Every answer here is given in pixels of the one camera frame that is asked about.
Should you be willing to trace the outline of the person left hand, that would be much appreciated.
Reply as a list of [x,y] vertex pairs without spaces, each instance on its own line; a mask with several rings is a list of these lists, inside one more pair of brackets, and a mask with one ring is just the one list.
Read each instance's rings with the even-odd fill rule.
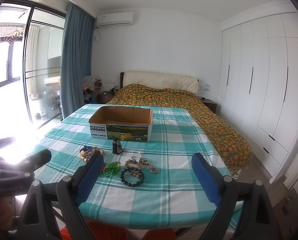
[[13,224],[14,209],[10,197],[0,198],[0,230],[10,230]]

